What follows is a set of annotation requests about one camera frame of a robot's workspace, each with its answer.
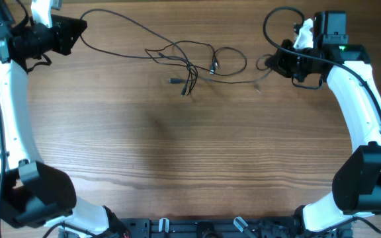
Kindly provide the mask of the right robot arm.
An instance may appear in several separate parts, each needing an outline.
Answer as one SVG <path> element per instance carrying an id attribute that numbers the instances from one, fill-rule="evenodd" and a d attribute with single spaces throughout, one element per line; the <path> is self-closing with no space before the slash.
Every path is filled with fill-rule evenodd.
<path id="1" fill-rule="evenodd" d="M 343 11 L 322 11 L 294 25 L 294 39 L 276 45 L 265 66 L 295 87 L 320 76 L 339 103 L 352 153 L 333 177 L 331 192 L 303 206 L 300 233 L 320 236 L 381 215 L 381 98 L 364 46 L 350 44 Z"/>

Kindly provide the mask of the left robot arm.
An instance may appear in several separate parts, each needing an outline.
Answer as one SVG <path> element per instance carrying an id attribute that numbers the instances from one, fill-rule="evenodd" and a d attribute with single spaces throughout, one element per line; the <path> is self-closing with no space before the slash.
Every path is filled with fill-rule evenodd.
<path id="1" fill-rule="evenodd" d="M 84 20 L 52 14 L 61 7 L 61 1 L 33 1 L 23 20 L 15 22 L 6 2 L 0 1 L 0 226 L 129 237 L 128 228 L 107 207 L 77 197 L 69 176 L 46 165 L 35 144 L 26 62 L 50 65 L 49 51 L 69 55 L 87 27 Z"/>

